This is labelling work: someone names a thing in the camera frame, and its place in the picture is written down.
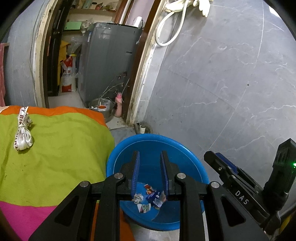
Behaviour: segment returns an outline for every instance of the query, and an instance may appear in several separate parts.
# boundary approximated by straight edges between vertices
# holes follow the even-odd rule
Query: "white ribbon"
[[[30,146],[33,145],[32,136],[30,131],[28,130],[28,126],[31,126],[32,124],[32,120],[27,113],[28,108],[28,106],[22,107],[17,117],[18,128],[15,134],[15,142],[13,145],[15,150],[17,151],[30,148]]]

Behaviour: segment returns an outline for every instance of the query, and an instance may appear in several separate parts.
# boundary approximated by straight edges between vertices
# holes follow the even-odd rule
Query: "blue plastic basin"
[[[108,159],[107,176],[119,172],[122,164],[130,162],[135,150],[140,152],[137,193],[144,194],[143,184],[146,183],[158,191],[163,190],[160,170],[162,150],[167,151],[169,160],[178,164],[181,172],[190,175],[196,181],[209,183],[203,165],[191,151],[173,139],[155,134],[139,134],[120,142]],[[121,201],[120,207],[131,219],[148,229],[169,231],[180,228],[179,201],[166,201],[160,210],[152,207],[147,213],[139,213],[137,205],[132,201]]]

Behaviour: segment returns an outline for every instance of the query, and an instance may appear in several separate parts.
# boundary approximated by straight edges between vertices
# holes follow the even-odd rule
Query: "floor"
[[[191,6],[144,121],[190,149],[210,180],[220,179],[203,160],[207,150],[264,186],[278,145],[296,140],[295,73],[295,39],[264,1],[214,0],[208,18]],[[294,183],[282,211],[295,201]]]
[[[117,146],[119,142],[134,136],[136,133],[134,127],[121,127],[111,130],[111,134],[114,137],[115,146]]]
[[[209,241],[205,213],[203,213],[202,216],[205,223],[205,241]],[[132,222],[130,223],[130,226],[136,241],[179,241],[179,229],[173,231],[159,232],[140,227],[139,225]]]
[[[78,91],[59,93],[58,96],[50,96],[48,97],[48,102],[50,108],[55,108],[58,106],[85,108],[80,99]],[[106,124],[110,130],[127,127],[127,124],[123,121],[122,118],[117,118],[115,116],[113,116],[113,118]]]

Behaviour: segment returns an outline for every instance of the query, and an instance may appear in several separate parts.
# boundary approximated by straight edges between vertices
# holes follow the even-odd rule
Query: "wooden door frame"
[[[57,14],[58,8],[62,0],[50,0],[40,19],[39,28],[36,30],[36,40],[34,42],[34,56],[33,56],[33,76],[35,79],[35,94],[36,105],[38,107],[49,108],[47,97],[47,82],[44,75],[46,75],[46,59],[48,53],[48,46],[50,42],[49,32],[52,29],[53,20]]]
[[[134,2],[135,2],[135,0],[131,0],[131,3],[128,6],[128,9],[127,9],[126,15],[124,16],[124,19],[123,19],[123,23],[122,24],[126,24],[126,21],[127,21],[128,16],[129,16],[129,14],[131,12],[131,8],[132,8]]]
[[[141,74],[145,56],[148,51],[148,46],[152,38],[152,33],[150,33],[150,30],[153,30],[152,32],[154,32],[154,29],[152,28],[155,27],[153,27],[152,25],[155,25],[155,17],[157,13],[159,13],[159,8],[161,8],[161,10],[163,9],[164,3],[164,0],[154,0],[139,40],[139,46],[136,51],[131,76],[128,81],[127,90],[124,96],[124,103],[122,105],[122,118],[127,124],[133,124],[130,123],[129,115],[131,115],[133,103],[135,101],[134,97],[132,96],[135,95],[135,91],[137,88],[136,86],[134,88],[134,85],[136,83],[136,80],[139,78],[138,76]]]
[[[120,19],[122,15],[124,14],[124,9],[126,8],[126,5],[128,4],[128,0],[122,0],[118,8],[116,8],[116,16],[113,19],[114,23],[120,23]]]

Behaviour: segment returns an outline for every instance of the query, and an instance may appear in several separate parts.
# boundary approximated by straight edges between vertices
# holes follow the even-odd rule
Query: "white glove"
[[[166,4],[165,11],[166,12],[181,12],[183,10],[184,4],[186,0],[177,0],[175,2]],[[189,0],[187,7],[193,4],[193,0]]]
[[[31,126],[32,120],[30,119],[27,110],[27,107],[22,107],[20,113],[17,117],[18,128],[15,134],[14,149],[17,151],[24,150],[33,145],[32,136],[28,130],[28,126]]]
[[[199,5],[199,10],[202,11],[203,16],[207,17],[210,11],[210,1],[209,0],[194,0],[193,7]]]

